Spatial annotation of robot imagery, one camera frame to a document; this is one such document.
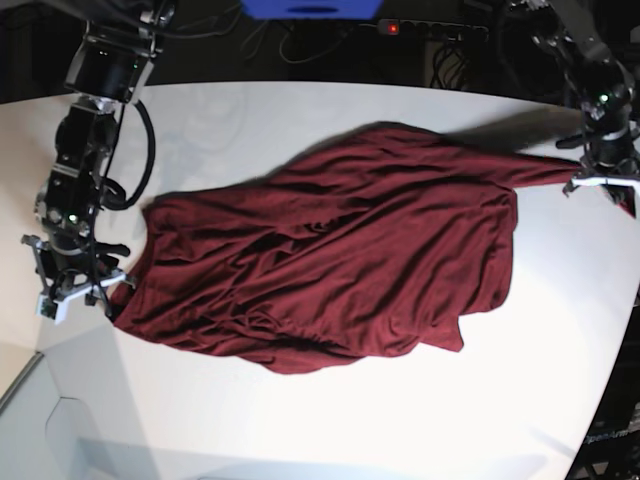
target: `maroon garment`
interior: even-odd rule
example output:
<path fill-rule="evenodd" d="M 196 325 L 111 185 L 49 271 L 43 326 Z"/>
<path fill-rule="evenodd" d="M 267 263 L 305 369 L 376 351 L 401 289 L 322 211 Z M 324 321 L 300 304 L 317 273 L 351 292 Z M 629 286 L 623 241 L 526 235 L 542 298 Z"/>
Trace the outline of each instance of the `maroon garment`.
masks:
<path fill-rule="evenodd" d="M 458 351 L 458 316 L 509 291 L 512 188 L 565 183 L 576 166 L 385 125 L 260 183 L 165 196 L 144 211 L 139 286 L 114 293 L 115 325 L 280 373 L 418 343 Z"/>

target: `robotic arm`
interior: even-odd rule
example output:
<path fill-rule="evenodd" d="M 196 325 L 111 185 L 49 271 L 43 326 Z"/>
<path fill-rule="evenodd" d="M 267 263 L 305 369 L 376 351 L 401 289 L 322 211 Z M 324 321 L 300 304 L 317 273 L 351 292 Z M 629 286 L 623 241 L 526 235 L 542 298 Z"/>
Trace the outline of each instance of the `robotic arm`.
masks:
<path fill-rule="evenodd" d="M 133 205 L 151 174 L 155 138 L 139 95 L 161 51 L 162 37 L 119 20 L 110 9 L 102 8 L 101 1 L 49 3 L 88 20 L 65 81 L 79 97 L 58 127 L 56 161 L 36 198 L 36 217 L 48 240 L 26 235 L 22 239 L 33 249 L 43 286 L 38 313 L 58 323 L 64 319 L 69 302 L 83 295 L 89 305 L 102 300 L 110 316 L 105 288 L 121 281 L 134 284 L 117 268 L 116 256 L 128 256 L 129 249 L 97 242 L 94 230 L 102 208 L 124 210 Z M 126 5 L 113 5 L 150 28 L 166 28 L 175 11 L 169 0 L 122 3 Z M 129 103 L 135 105 L 147 127 L 149 154 L 140 187 L 126 200 L 122 187 L 107 175 L 120 131 L 116 110 L 121 106 L 124 113 Z"/>
<path fill-rule="evenodd" d="M 583 145 L 582 169 L 566 185 L 604 186 L 614 203 L 640 192 L 640 156 L 631 129 L 635 79 L 618 62 L 598 34 L 593 17 L 579 0 L 525 0 L 531 10 L 546 9 L 557 28 L 540 29 L 534 42 L 553 54 L 584 116 L 583 132 L 558 142 L 559 148 Z"/>

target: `white table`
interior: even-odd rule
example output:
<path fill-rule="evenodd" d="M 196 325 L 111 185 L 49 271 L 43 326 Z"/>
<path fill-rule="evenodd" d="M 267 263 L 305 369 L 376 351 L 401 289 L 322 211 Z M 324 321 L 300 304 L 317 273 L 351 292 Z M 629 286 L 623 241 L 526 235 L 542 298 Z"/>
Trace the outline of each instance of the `white table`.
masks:
<path fill-rule="evenodd" d="M 538 108 L 465 93 L 314 83 L 163 86 L 143 98 L 158 137 L 146 199 L 261 175 L 376 120 L 451 132 Z M 237 358 L 145 343 L 82 302 L 55 329 L 33 317 L 38 278 L 19 236 L 38 231 L 32 201 L 69 101 L 0 107 L 9 262 L 0 313 L 9 333 L 40 329 L 38 346 L 62 395 L 87 404 L 119 478 L 564 478 L 640 281 L 640 229 L 601 192 L 580 189 L 566 199 L 560 185 L 518 191 L 509 297 L 494 312 L 461 319 L 462 352 L 421 345 L 401 358 L 277 375 Z M 548 126 L 562 112 L 538 115 Z M 130 109 L 112 169 L 129 192 L 145 145 Z M 531 151 L 561 155 L 552 143 Z M 130 265 L 145 242 L 139 209 L 101 215 L 97 236 L 128 244 Z"/>

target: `electrical cable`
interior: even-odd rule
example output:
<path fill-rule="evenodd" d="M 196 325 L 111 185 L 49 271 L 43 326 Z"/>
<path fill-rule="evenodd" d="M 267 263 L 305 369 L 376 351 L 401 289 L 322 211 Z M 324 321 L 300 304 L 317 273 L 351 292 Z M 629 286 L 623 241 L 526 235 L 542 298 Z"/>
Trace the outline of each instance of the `electrical cable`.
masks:
<path fill-rule="evenodd" d="M 111 153 L 109 154 L 107 167 L 105 168 L 104 174 L 101 176 L 100 183 L 98 185 L 98 198 L 102 198 L 104 194 L 107 175 L 109 175 L 109 171 L 111 170 L 111 165 L 113 164 L 113 157 L 115 156 L 116 148 L 118 146 L 118 141 L 120 140 L 120 131 L 122 130 L 122 124 L 124 123 L 125 111 L 126 111 L 126 105 L 122 104 L 122 107 L 120 108 L 120 121 L 118 122 L 118 126 L 116 127 L 116 132 L 113 139 L 113 148 L 111 149 Z M 112 314 L 111 302 L 109 301 L 107 292 L 102 286 L 102 282 L 98 275 L 98 259 L 96 256 L 96 219 L 98 218 L 99 209 L 100 209 L 99 205 L 94 205 L 93 211 L 91 212 L 91 217 L 89 218 L 89 240 L 88 241 L 89 241 L 90 272 L 87 274 L 87 278 L 91 280 L 92 294 L 93 294 L 93 287 L 98 287 L 98 292 L 100 293 L 100 299 L 104 304 L 104 314 L 107 318 L 111 319 L 111 314 Z"/>
<path fill-rule="evenodd" d="M 258 26 L 258 28 L 256 28 L 253 32 L 251 32 L 247 36 L 247 38 L 245 38 L 244 41 L 242 42 L 242 44 L 240 45 L 240 50 L 241 51 L 243 51 L 245 49 L 245 47 L 247 45 L 249 45 L 249 43 L 251 42 L 253 37 L 255 37 L 256 35 L 259 34 L 258 35 L 258 41 L 256 42 L 256 46 L 253 48 L 251 53 L 249 53 L 248 55 L 245 55 L 245 57 L 244 57 L 245 61 L 252 60 L 253 58 L 255 58 L 256 55 L 258 55 L 258 52 L 260 51 L 260 47 L 262 46 L 262 43 L 264 42 L 264 39 L 267 36 L 267 31 L 269 30 L 269 25 L 271 25 L 271 22 L 269 20 L 262 22 Z"/>
<path fill-rule="evenodd" d="M 285 29 L 287 32 L 293 34 L 293 29 L 291 27 L 289 27 L 289 25 L 287 25 L 286 23 L 284 23 L 282 20 L 274 20 L 273 21 L 276 25 L 278 25 L 280 28 Z"/>
<path fill-rule="evenodd" d="M 156 135 L 149 112 L 142 101 L 138 101 L 138 103 L 135 104 L 135 108 L 140 114 L 140 119 L 142 120 L 144 129 L 147 133 L 147 161 L 145 163 L 144 172 L 142 173 L 140 182 L 129 199 L 126 199 L 125 197 L 124 188 L 122 188 L 122 186 L 120 186 L 120 184 L 115 180 L 108 178 L 108 172 L 105 173 L 104 183 L 107 188 L 107 192 L 103 205 L 113 211 L 127 210 L 140 200 L 145 188 L 147 188 L 156 160 Z"/>
<path fill-rule="evenodd" d="M 280 54 L 280 58 L 285 63 L 288 63 L 289 65 L 301 65 L 303 63 L 313 62 L 314 60 L 318 60 L 319 58 L 322 58 L 325 55 L 328 55 L 331 52 L 333 52 L 335 49 L 337 49 L 340 45 L 342 45 L 342 43 L 346 40 L 346 38 L 349 36 L 350 33 L 351 32 L 343 34 L 343 36 L 337 42 L 333 43 L 331 46 L 329 46 L 327 49 L 323 50 L 322 52 L 316 53 L 307 58 L 301 58 L 299 60 L 292 60 L 284 54 L 284 50 L 283 50 L 284 45 L 287 43 L 287 40 L 291 36 L 291 33 L 286 33 L 285 36 L 282 37 L 282 40 L 280 41 L 280 47 L 278 48 L 278 53 Z"/>
<path fill-rule="evenodd" d="M 510 0 L 504 0 L 503 5 L 500 7 L 498 11 L 498 19 L 496 21 L 496 57 L 498 58 L 498 62 L 507 73 L 507 76 L 513 83 L 513 85 L 520 90 L 520 93 L 525 97 L 525 99 L 529 100 L 535 97 L 532 92 L 524 86 L 524 84 L 520 81 L 520 77 L 516 73 L 513 65 L 506 57 L 504 53 L 504 30 L 507 23 L 507 16 L 509 14 L 509 8 L 511 7 Z"/>
<path fill-rule="evenodd" d="M 446 88 L 450 90 L 461 90 L 462 86 L 465 82 L 464 73 L 467 68 L 468 62 L 466 59 L 458 61 L 458 63 L 449 67 L 449 69 L 444 73 L 443 79 Z"/>
<path fill-rule="evenodd" d="M 584 470 L 585 472 L 587 472 L 587 476 L 589 477 L 589 480 L 598 480 L 598 474 L 596 473 L 596 470 L 593 468 L 593 465 L 591 465 L 590 463 L 587 463 L 584 466 Z"/>
<path fill-rule="evenodd" d="M 429 88 L 452 88 L 449 83 L 446 81 L 447 73 L 451 68 L 455 68 L 458 63 L 454 63 L 454 65 L 450 66 L 449 69 L 444 73 L 443 77 L 440 77 L 440 70 L 444 66 L 444 64 L 453 56 L 458 57 L 459 62 L 466 62 L 466 59 L 462 57 L 458 51 L 458 47 L 449 43 L 445 43 L 441 45 L 436 52 L 433 54 L 432 58 L 432 70 L 433 75 L 431 77 L 431 82 L 429 84 Z"/>
<path fill-rule="evenodd" d="M 233 30 L 235 25 L 240 20 L 242 16 L 242 5 L 238 4 L 236 8 L 239 10 L 238 14 L 232 21 L 232 25 L 224 30 L 208 30 L 203 32 L 184 32 L 181 31 L 180 27 L 175 30 L 170 30 L 168 28 L 158 27 L 157 25 L 151 25 L 149 23 L 145 23 L 137 18 L 131 16 L 129 12 L 123 10 L 118 5 L 116 5 L 113 0 L 99 0 L 99 3 L 111 14 L 114 18 L 126 23 L 135 28 L 139 28 L 142 30 L 146 30 L 151 33 L 155 33 L 157 35 L 161 35 L 166 38 L 172 38 L 176 40 L 195 40 L 198 38 L 208 38 L 208 37 L 220 37 L 227 35 Z"/>
<path fill-rule="evenodd" d="M 224 16 L 225 14 L 229 13 L 229 12 L 233 12 L 234 10 L 238 9 L 239 5 L 234 5 L 230 8 L 227 8 L 224 12 L 222 12 L 222 16 Z M 240 20 L 240 17 L 242 16 L 242 9 L 240 9 L 238 15 L 236 15 L 233 19 L 233 21 L 231 22 L 231 24 L 229 25 L 229 27 L 227 27 L 225 30 L 222 30 L 220 33 L 222 35 L 226 33 L 231 33 L 231 30 L 233 30 L 233 28 L 237 25 L 238 20 Z M 220 20 L 221 15 L 211 15 L 209 17 L 206 18 L 201 18 L 199 20 L 196 20 L 194 22 L 191 23 L 185 23 L 180 25 L 176 30 L 179 32 L 182 32 L 184 30 L 187 30 L 189 28 L 193 28 L 196 26 L 200 26 L 200 25 L 204 25 L 206 23 L 212 23 L 211 27 L 215 26 L 215 24 Z"/>

